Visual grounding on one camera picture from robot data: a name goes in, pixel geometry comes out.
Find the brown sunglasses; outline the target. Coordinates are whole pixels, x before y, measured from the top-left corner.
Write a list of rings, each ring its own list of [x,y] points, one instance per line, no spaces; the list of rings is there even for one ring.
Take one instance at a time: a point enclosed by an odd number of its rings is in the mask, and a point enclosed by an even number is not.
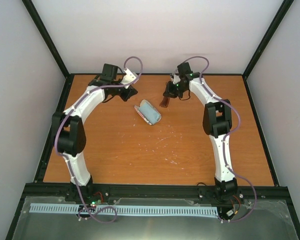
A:
[[[170,98],[167,97],[167,96],[164,96],[163,99],[162,99],[162,101],[160,102],[159,106],[161,108],[168,108],[169,103],[170,103]]]

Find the american flag glasses case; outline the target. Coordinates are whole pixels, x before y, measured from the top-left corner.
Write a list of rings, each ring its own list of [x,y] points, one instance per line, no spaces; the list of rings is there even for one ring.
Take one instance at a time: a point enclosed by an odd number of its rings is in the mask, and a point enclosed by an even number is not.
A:
[[[134,110],[150,126],[162,119],[159,111],[146,99],[143,99],[139,105],[134,105]]]

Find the light blue square mat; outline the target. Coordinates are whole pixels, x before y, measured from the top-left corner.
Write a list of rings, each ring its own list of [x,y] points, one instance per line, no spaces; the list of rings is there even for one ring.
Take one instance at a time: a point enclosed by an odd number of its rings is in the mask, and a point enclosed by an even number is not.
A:
[[[139,111],[142,113],[142,115],[150,125],[155,125],[161,120],[161,114],[148,102],[141,104],[139,107]]]

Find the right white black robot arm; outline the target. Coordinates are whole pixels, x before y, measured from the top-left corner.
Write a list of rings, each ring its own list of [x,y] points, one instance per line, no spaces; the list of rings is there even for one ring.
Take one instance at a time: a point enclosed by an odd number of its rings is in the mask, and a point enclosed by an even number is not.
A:
[[[202,127],[212,143],[215,160],[214,198],[228,200],[238,190],[230,154],[232,110],[228,99],[221,99],[206,84],[200,72],[193,72],[188,62],[177,66],[177,73],[166,83],[160,106],[166,108],[170,99],[182,99],[185,92],[193,93],[204,106]]]

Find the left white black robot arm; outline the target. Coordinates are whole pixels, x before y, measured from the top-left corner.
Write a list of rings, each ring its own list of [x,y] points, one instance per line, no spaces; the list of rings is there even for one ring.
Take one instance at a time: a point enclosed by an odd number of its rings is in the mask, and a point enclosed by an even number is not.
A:
[[[55,112],[51,121],[51,136],[56,154],[61,156],[68,168],[70,182],[78,187],[76,195],[82,201],[93,198],[93,178],[84,157],[87,138],[84,123],[92,111],[108,96],[119,96],[124,102],[138,91],[132,86],[141,74],[123,69],[122,79],[117,80],[119,67],[104,64],[101,74],[89,82],[82,96],[63,112]]]

